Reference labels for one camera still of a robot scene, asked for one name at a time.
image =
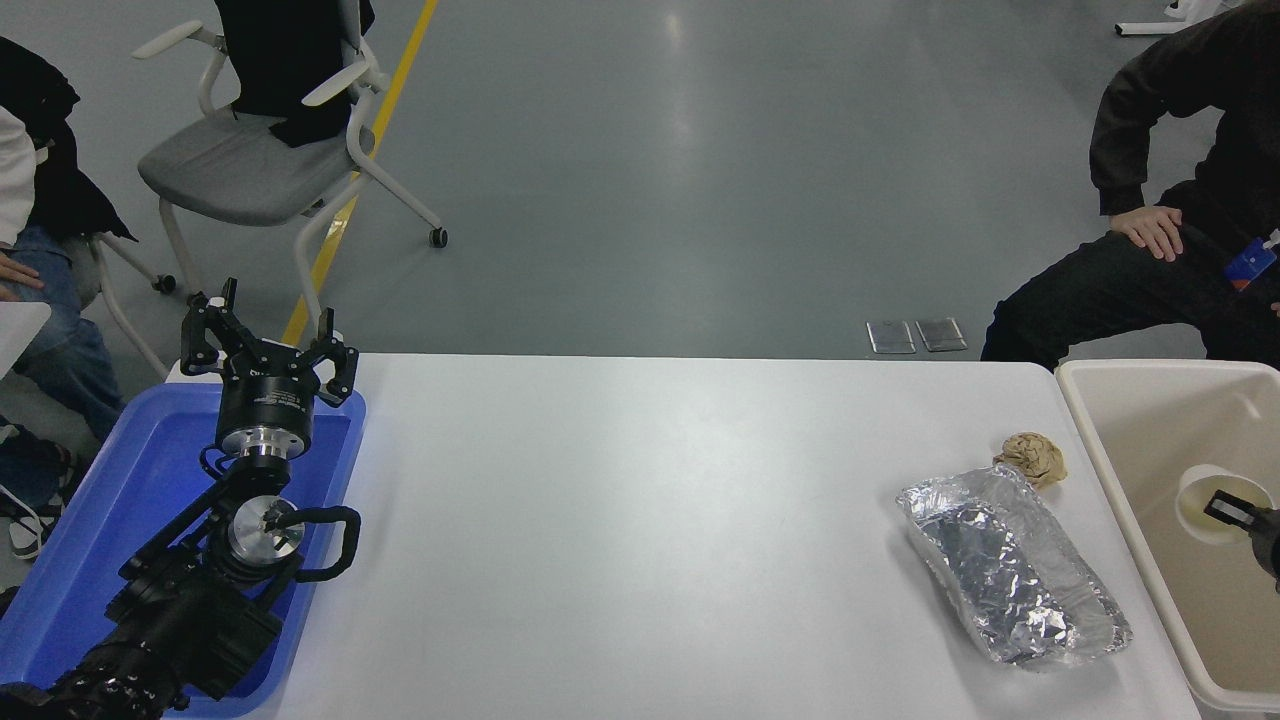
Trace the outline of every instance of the jeans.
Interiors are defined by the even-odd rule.
[[[1052,370],[1078,342],[1162,324],[1201,333],[1211,360],[1280,368],[1280,301],[1275,268],[1243,291],[1222,275],[1233,254],[1190,224],[1184,252],[1156,260],[1121,233],[1082,245],[996,305],[983,360],[1028,361]]]
[[[120,416],[124,402],[115,384],[111,357],[97,325],[81,318],[79,296],[67,251],[40,225],[27,225],[18,233],[9,258],[35,268],[45,283],[42,290],[6,282],[26,302],[47,302],[49,322],[31,341],[14,370],[31,378],[58,402],[84,416],[90,432],[106,439]]]

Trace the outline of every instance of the beige sink basin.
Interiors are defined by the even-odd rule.
[[[1243,530],[1238,544],[1207,544],[1175,510],[1179,478],[1202,464],[1280,498],[1280,372],[1083,360],[1057,380],[1192,691],[1222,710],[1280,711],[1275,580]]]

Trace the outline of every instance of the black pants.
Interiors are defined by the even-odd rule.
[[[1082,245],[996,305],[983,360],[1028,361],[1050,370],[1078,342],[1185,323],[1211,360],[1253,360],[1280,368],[1280,263],[1244,291],[1222,275],[1233,255],[1197,228],[1180,228],[1185,251],[1156,260],[1108,232]]]

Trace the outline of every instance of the crumpled paper ball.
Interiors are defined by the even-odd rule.
[[[1018,433],[1005,441],[992,462],[1007,462],[1027,477],[1033,488],[1048,487],[1066,477],[1062,451],[1039,433]]]

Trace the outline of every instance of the blue tray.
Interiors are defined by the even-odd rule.
[[[0,683],[49,688],[115,628],[102,612],[124,587],[120,565],[211,483],[198,455],[214,441],[220,396],[220,383],[175,383],[128,405],[0,621]],[[340,503],[364,425],[358,393],[338,409],[316,402],[311,450],[291,462],[282,495],[298,507]],[[325,564],[332,534],[307,528],[305,566]],[[284,629],[253,670],[220,702],[188,687],[182,715],[234,717],[261,705],[293,661],[315,587],[291,583],[273,609]]]

